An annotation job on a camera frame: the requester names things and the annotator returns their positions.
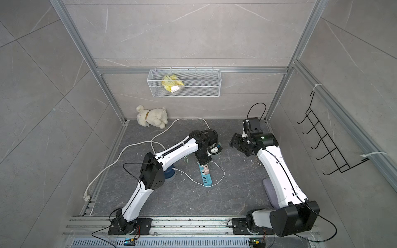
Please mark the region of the pink USB charger adapter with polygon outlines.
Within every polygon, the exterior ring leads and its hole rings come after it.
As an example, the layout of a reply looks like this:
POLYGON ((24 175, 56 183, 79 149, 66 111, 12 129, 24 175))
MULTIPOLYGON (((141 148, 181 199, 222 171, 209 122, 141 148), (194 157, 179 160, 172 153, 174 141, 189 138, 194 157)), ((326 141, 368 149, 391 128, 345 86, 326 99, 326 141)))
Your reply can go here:
POLYGON ((202 165, 202 169, 203 169, 203 174, 204 175, 208 175, 209 174, 208 165, 202 165))

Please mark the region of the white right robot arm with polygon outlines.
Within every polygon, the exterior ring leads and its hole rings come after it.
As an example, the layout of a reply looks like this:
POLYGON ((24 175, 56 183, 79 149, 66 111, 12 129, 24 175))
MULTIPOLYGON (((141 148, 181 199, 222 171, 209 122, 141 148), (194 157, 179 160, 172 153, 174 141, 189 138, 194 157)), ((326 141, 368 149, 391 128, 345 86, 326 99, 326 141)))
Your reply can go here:
POLYGON ((263 132, 260 121, 258 117, 246 117, 242 134, 235 133, 230 141, 230 147, 247 157, 256 156, 269 175, 263 185, 274 210, 248 211, 247 232, 256 235, 272 230, 278 237, 298 237, 312 229, 320 208, 300 189, 284 162, 278 141, 272 133, 263 132))

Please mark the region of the teal power strip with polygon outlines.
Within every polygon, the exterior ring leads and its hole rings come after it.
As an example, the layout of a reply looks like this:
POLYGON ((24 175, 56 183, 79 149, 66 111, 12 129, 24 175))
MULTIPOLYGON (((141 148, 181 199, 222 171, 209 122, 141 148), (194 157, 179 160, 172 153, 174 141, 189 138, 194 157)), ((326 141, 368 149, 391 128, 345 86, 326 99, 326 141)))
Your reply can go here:
POLYGON ((201 177, 202 177, 202 181, 203 181, 203 185, 205 187, 211 187, 213 185, 213 181, 212 178, 210 176, 210 173, 208 175, 204 175, 203 174, 203 169, 202 169, 202 165, 199 165, 199 169, 201 172, 201 177))

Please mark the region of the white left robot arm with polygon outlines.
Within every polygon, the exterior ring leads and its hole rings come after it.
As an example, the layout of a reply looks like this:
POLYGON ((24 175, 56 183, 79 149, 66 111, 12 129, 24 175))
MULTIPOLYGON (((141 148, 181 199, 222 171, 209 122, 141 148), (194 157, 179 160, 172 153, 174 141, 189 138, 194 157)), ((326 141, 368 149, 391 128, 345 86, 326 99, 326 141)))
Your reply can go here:
POLYGON ((213 129, 204 131, 194 130, 185 139, 171 148, 153 154, 147 153, 140 169, 138 184, 127 204, 115 210, 116 216, 111 219, 109 235, 139 235, 148 226, 139 225, 137 219, 149 196, 160 188, 167 179, 175 175, 174 163, 190 154, 195 154, 199 165, 205 166, 212 161, 211 151, 219 146, 218 133, 213 129))

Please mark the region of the green cordless meat grinder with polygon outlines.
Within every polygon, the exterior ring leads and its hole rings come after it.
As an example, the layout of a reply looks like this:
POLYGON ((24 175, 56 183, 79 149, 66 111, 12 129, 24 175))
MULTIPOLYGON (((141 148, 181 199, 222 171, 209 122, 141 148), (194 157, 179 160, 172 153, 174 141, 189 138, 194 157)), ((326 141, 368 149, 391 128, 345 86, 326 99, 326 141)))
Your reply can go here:
POLYGON ((223 150, 223 148, 222 148, 221 144, 218 144, 218 145, 214 146, 214 147, 209 151, 209 153, 210 153, 211 155, 217 155, 217 154, 221 153, 222 150, 223 150))

